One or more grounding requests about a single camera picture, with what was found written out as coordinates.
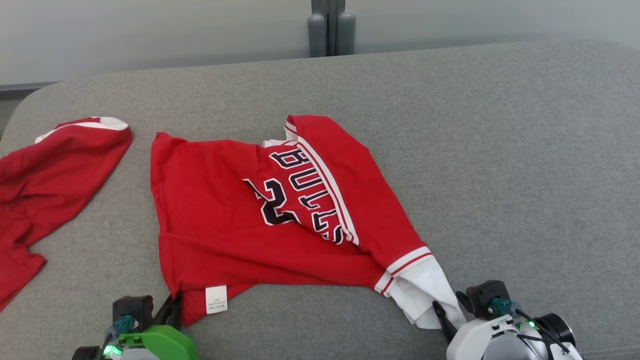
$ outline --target red jersey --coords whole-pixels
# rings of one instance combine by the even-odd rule
[[[0,159],[0,311],[46,262],[28,247],[84,208],[131,140],[124,122],[90,117]]]
[[[463,323],[366,147],[326,117],[290,116],[285,130],[264,146],[156,137],[161,268],[183,292],[184,323],[206,314],[205,288],[227,285],[232,298],[253,284],[366,286],[427,328],[439,327],[428,313],[437,299]]]

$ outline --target white wall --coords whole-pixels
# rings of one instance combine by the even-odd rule
[[[0,85],[308,56],[307,0],[0,0]]]
[[[639,0],[346,0],[356,54],[578,36],[640,49]]]
[[[3,85],[301,58],[310,0],[0,0]],[[578,35],[640,49],[640,0],[346,0],[356,53]]]

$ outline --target white robot part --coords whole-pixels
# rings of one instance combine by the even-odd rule
[[[447,348],[447,360],[548,360],[547,346],[542,341],[520,339],[518,335],[542,339],[528,322],[515,323],[510,315],[494,320],[476,319],[462,325]],[[550,346],[554,360],[582,360],[571,343]]]

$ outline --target floor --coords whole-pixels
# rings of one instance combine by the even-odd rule
[[[35,90],[17,90],[0,92],[0,138],[15,109],[22,100],[34,91]]]

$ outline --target gray fabric surface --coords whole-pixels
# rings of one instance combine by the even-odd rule
[[[282,138],[290,113],[329,116],[371,149],[454,289],[501,279],[530,314],[561,315],[585,358],[640,357],[640,53],[591,41],[145,70],[34,93],[0,155],[91,115],[128,122],[134,142],[87,208],[31,249],[49,263],[0,313],[3,354],[68,359],[99,345],[115,299],[159,307],[156,131],[260,142]],[[257,286],[184,332],[201,359],[446,348],[392,300],[334,286]]]

